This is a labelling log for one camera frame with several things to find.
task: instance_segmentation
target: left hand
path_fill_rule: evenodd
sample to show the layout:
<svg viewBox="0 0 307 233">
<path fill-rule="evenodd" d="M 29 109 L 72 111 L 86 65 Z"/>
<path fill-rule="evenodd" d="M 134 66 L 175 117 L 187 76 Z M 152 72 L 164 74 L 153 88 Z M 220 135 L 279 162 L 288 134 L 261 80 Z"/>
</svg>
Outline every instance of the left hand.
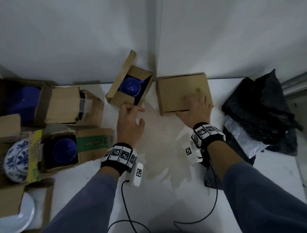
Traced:
<svg viewBox="0 0 307 233">
<path fill-rule="evenodd" d="M 145 121 L 142 118 L 139 125 L 136 124 L 136 114 L 138 111 L 144 112 L 145 109 L 131 104 L 124 104 L 120 108 L 117 121 L 118 143 L 127 143 L 134 148 L 141 139 L 145 130 Z"/>
</svg>

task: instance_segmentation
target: blue and white porcelain plate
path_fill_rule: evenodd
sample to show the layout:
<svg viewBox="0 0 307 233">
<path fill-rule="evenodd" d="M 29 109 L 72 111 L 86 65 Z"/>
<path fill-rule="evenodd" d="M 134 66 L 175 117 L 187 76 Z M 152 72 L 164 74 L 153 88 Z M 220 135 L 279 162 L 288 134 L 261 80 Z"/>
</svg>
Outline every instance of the blue and white porcelain plate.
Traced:
<svg viewBox="0 0 307 233">
<path fill-rule="evenodd" d="M 4 171 L 8 178 L 17 183 L 26 180 L 28 174 L 28 140 L 16 142 L 4 157 Z"/>
</svg>

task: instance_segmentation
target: gray sleeve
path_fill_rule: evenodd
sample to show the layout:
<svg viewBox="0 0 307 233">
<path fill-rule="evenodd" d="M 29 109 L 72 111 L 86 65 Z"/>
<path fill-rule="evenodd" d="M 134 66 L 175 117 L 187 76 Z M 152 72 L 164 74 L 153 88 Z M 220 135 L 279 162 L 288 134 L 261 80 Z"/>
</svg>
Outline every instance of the gray sleeve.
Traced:
<svg viewBox="0 0 307 233">
<path fill-rule="evenodd" d="M 113 208 L 117 182 L 96 174 L 52 219 L 42 233 L 105 233 Z"/>
<path fill-rule="evenodd" d="M 248 163 L 230 167 L 223 185 L 243 233 L 307 232 L 307 205 Z"/>
</svg>

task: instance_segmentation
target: yellow tape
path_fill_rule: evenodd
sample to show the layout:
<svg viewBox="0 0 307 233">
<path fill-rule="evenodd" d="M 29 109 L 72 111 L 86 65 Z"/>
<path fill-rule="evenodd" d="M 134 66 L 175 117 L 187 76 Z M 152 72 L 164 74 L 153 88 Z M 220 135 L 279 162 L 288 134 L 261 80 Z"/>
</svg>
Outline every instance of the yellow tape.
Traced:
<svg viewBox="0 0 307 233">
<path fill-rule="evenodd" d="M 27 181 L 32 183 L 38 179 L 38 148 L 41 143 L 41 135 L 43 130 L 36 130 L 29 133 L 29 147 L 28 147 L 28 157 L 29 157 L 29 167 Z"/>
</svg>

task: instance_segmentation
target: ceramic dish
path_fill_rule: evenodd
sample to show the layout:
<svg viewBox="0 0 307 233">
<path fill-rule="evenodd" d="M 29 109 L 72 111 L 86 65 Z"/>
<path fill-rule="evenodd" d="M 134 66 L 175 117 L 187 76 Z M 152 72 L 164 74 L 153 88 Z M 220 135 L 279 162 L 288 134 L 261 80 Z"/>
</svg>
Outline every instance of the ceramic dish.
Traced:
<svg viewBox="0 0 307 233">
<path fill-rule="evenodd" d="M 24 193 L 21 201 L 19 215 L 0 218 L 1 233 L 20 233 L 27 228 L 33 220 L 35 206 L 33 198 Z"/>
<path fill-rule="evenodd" d="M 3 167 L 10 180 L 22 183 L 27 178 L 28 164 L 28 140 L 22 139 L 8 150 Z"/>
</svg>

